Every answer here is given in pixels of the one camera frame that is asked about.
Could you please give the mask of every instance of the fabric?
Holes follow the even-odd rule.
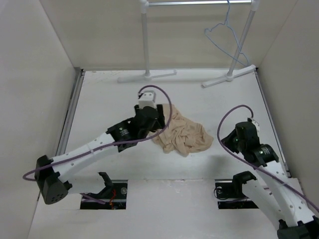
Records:
[[[172,108],[173,113],[168,128],[155,137],[153,142],[159,144],[165,153],[176,149],[183,156],[207,150],[213,143],[213,137],[206,133],[201,124],[183,117],[174,105]],[[166,121],[169,117],[169,104],[163,104],[163,111]]]

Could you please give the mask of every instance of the white floor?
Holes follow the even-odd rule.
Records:
[[[75,149],[112,125],[134,116],[137,91],[147,83],[118,84],[119,76],[139,71],[86,72],[67,151]],[[163,88],[187,118],[204,125],[215,141],[205,152],[182,157],[164,154],[158,145],[144,142],[97,162],[79,173],[96,177],[106,171],[112,179],[129,179],[125,211],[78,210],[80,196],[70,195],[47,206],[38,203],[29,239],[234,239],[276,238],[276,231],[258,210],[218,210],[213,179],[229,179],[250,170],[227,155],[216,139],[221,118],[232,107],[249,105],[260,123],[261,142],[279,148],[254,73],[202,89],[201,79],[217,70],[179,70],[176,76],[151,82]],[[158,92],[157,103],[166,103]],[[249,117],[239,109],[225,121],[222,136]]]

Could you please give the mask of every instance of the metal rail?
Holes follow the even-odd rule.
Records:
[[[230,0],[230,4],[251,4],[251,0]],[[215,1],[167,1],[167,2],[149,2],[149,6],[177,6],[177,5],[210,5],[210,4],[228,4],[226,0]]]

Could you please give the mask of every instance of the white rack stand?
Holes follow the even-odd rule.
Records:
[[[245,30],[243,32],[243,35],[241,37],[239,47],[235,54],[235,59],[238,59],[242,45],[244,43],[244,40],[246,38],[248,29],[250,27],[252,18],[254,16],[255,11],[257,10],[259,0],[230,0],[231,4],[251,4],[252,10],[249,14],[248,20],[246,22]],[[142,34],[143,34],[143,50],[144,50],[144,61],[145,61],[145,73],[138,76],[129,76],[129,77],[119,77],[118,83],[126,83],[126,82],[136,82],[136,81],[150,81],[154,78],[161,78],[161,77],[167,77],[167,76],[173,76],[177,74],[177,71],[175,69],[173,70],[167,70],[167,73],[162,75],[154,75],[150,71],[150,58],[149,58],[149,42],[148,42],[148,27],[147,27],[147,9],[151,6],[177,6],[177,5],[211,5],[211,4],[228,4],[226,0],[213,0],[213,1],[178,1],[178,2],[148,2],[147,0],[140,0],[141,3],[141,15],[142,15]],[[217,81],[219,83],[223,81],[232,81],[233,78],[238,77],[238,72],[235,72],[233,75],[233,70],[235,68],[236,61],[233,60],[231,68],[233,68],[231,71],[227,73],[226,76],[222,76],[221,78],[218,78]],[[255,66],[248,67],[246,70],[241,71],[241,75],[247,74],[255,69]],[[204,87],[215,85],[215,82],[208,81],[203,84]]]
[[[217,84],[225,82],[225,81],[228,81],[228,82],[233,81],[236,77],[246,75],[250,72],[253,72],[256,69],[256,66],[251,65],[251,66],[245,67],[243,69],[240,69],[240,70],[237,70],[234,72],[235,65],[238,61],[238,57],[239,57],[239,54],[241,52],[241,49],[243,48],[244,41],[245,41],[246,36],[248,34],[250,25],[253,21],[255,12],[258,9],[259,2],[260,2],[260,0],[252,0],[252,2],[251,2],[251,9],[250,9],[250,12],[249,12],[249,15],[248,15],[248,18],[247,18],[247,21],[246,21],[246,24],[245,24],[245,27],[243,30],[243,34],[241,35],[236,53],[234,55],[233,61],[231,62],[229,71],[226,74],[224,74],[223,76],[220,76],[220,77],[215,78],[213,80],[202,83],[203,87],[207,88],[207,87],[214,86],[214,85],[217,85]]]

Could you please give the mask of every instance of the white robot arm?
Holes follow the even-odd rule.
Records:
[[[272,194],[264,190],[257,178],[250,172],[236,174],[232,181],[234,195],[245,195],[272,222],[279,239],[317,239],[319,220],[296,193],[284,184],[290,184],[274,150],[267,144],[260,144],[258,127],[253,119],[236,124],[235,129],[221,140],[224,146],[235,153],[242,153],[252,164],[256,173],[265,181]]]
[[[139,104],[135,106],[136,115],[110,128],[91,142],[74,151],[49,159],[46,155],[37,160],[34,177],[46,204],[57,203],[69,193],[90,192],[92,195],[107,195],[112,189],[112,181],[106,172],[92,184],[87,180],[78,180],[73,175],[88,165],[137,145],[165,126],[162,105],[155,104],[154,91],[140,94]]]

